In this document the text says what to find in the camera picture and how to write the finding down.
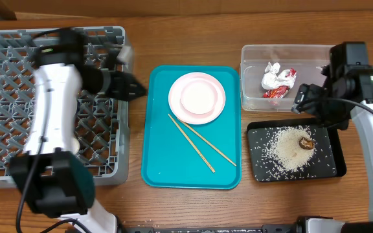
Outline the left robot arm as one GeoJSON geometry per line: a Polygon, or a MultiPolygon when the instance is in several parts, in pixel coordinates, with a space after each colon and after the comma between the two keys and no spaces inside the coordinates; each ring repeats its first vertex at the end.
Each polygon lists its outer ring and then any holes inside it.
{"type": "Polygon", "coordinates": [[[85,36],[73,28],[58,28],[54,45],[34,54],[36,70],[34,116],[23,153],[10,160],[9,172],[21,192],[20,207],[70,223],[80,232],[124,232],[120,219],[95,197],[89,170],[76,158],[74,134],[78,93],[126,102],[146,94],[146,88],[118,65],[129,62],[129,45],[107,47],[105,66],[85,63],[85,36]]]}

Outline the wooden chopstick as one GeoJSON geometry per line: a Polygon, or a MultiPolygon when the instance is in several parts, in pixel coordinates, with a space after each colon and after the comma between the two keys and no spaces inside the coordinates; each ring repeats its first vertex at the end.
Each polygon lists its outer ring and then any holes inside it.
{"type": "Polygon", "coordinates": [[[217,147],[215,147],[211,142],[209,142],[205,137],[203,137],[201,134],[199,134],[195,129],[193,129],[191,126],[189,126],[186,122],[183,122],[182,120],[178,119],[180,123],[182,123],[184,126],[186,126],[191,132],[193,132],[195,135],[197,135],[202,141],[204,141],[206,144],[208,144],[212,149],[214,149],[217,153],[219,153],[224,159],[229,161],[233,166],[236,167],[236,163],[233,162],[228,156],[226,156],[221,150],[219,150],[217,147]]]}
{"type": "Polygon", "coordinates": [[[205,158],[205,156],[200,152],[200,150],[196,147],[196,145],[191,141],[191,139],[189,138],[189,136],[183,131],[183,129],[181,128],[181,126],[175,121],[175,119],[173,118],[173,116],[170,113],[168,113],[167,115],[170,118],[170,120],[174,123],[174,125],[176,126],[176,128],[184,136],[184,138],[188,141],[188,143],[193,147],[193,149],[195,150],[195,152],[200,156],[201,160],[207,165],[207,167],[210,169],[210,171],[212,173],[216,173],[215,169],[211,166],[211,164],[208,162],[208,160],[205,158]]]}

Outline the brown food piece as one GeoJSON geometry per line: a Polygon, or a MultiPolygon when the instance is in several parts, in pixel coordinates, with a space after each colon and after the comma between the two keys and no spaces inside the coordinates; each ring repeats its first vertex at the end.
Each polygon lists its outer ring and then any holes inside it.
{"type": "Polygon", "coordinates": [[[299,146],[304,150],[312,150],[314,148],[314,142],[312,139],[302,137],[299,140],[299,146]]]}

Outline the clear plastic bin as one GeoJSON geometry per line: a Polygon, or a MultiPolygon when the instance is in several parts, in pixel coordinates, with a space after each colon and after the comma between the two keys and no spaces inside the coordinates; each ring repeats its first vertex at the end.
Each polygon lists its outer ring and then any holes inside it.
{"type": "Polygon", "coordinates": [[[322,86],[326,77],[321,69],[330,62],[330,45],[246,45],[240,64],[241,101],[246,111],[290,112],[299,86],[322,86]],[[279,72],[296,71],[293,88],[278,100],[264,98],[262,78],[269,64],[280,64],[279,72]]]}

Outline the red snack wrapper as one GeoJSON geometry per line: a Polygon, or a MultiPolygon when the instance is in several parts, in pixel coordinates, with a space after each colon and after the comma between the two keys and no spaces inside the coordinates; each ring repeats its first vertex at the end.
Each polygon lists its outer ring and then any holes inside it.
{"type": "MultiPolygon", "coordinates": [[[[291,68],[288,72],[287,77],[292,78],[293,82],[295,83],[297,72],[295,69],[291,68]]],[[[283,98],[286,93],[290,90],[290,87],[287,86],[280,86],[277,89],[273,90],[266,90],[266,92],[263,94],[263,98],[283,98]]]]}

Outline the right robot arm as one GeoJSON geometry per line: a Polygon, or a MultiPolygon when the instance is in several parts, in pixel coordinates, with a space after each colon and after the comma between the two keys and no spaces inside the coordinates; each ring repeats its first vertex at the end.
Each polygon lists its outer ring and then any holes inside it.
{"type": "Polygon", "coordinates": [[[309,113],[325,126],[340,130],[354,123],[367,169],[368,221],[348,223],[330,217],[298,217],[292,232],[373,232],[373,67],[363,42],[343,42],[330,49],[323,67],[323,86],[302,84],[292,111],[309,113]]]}

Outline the grey dishwasher rack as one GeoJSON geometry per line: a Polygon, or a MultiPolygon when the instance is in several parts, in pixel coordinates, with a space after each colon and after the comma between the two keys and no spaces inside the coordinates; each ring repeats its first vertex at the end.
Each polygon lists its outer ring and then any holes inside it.
{"type": "MultiPolygon", "coordinates": [[[[23,151],[34,114],[34,52],[55,45],[51,28],[0,30],[0,188],[14,187],[8,165],[23,151]]],[[[128,103],[80,92],[77,99],[76,158],[97,185],[118,185],[128,176],[128,103]]]]}

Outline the small pink bowl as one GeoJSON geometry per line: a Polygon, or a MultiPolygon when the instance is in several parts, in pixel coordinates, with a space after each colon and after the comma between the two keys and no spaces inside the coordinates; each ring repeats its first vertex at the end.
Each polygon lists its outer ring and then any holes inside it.
{"type": "Polygon", "coordinates": [[[189,112],[204,115],[212,111],[218,101],[217,89],[203,79],[195,79],[181,91],[181,104],[189,112]]]}

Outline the white paper cup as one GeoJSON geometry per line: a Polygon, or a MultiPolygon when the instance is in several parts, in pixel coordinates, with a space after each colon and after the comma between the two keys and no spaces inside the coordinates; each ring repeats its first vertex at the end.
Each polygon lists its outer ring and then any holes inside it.
{"type": "Polygon", "coordinates": [[[80,150],[80,143],[76,137],[72,138],[72,153],[76,155],[80,150]]]}

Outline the large pink plate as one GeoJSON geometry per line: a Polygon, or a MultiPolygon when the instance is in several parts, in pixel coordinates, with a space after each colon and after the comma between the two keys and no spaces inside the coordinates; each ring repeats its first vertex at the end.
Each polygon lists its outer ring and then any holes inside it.
{"type": "Polygon", "coordinates": [[[182,75],[171,86],[168,94],[168,103],[173,114],[183,122],[194,125],[207,124],[221,115],[226,102],[226,94],[222,84],[215,77],[204,72],[190,72],[182,75]],[[218,101],[209,113],[197,115],[187,111],[181,104],[181,91],[187,83],[195,79],[209,81],[218,92],[218,101]]]}

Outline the white napkin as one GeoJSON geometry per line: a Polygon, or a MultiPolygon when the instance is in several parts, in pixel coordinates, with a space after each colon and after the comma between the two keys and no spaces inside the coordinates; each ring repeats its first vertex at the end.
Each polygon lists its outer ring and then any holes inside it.
{"type": "Polygon", "coordinates": [[[267,64],[265,69],[265,74],[262,78],[261,84],[265,90],[273,90],[277,89],[280,86],[287,86],[292,88],[294,85],[293,79],[287,77],[289,69],[283,70],[280,74],[280,64],[274,63],[271,64],[270,62],[267,64]]]}

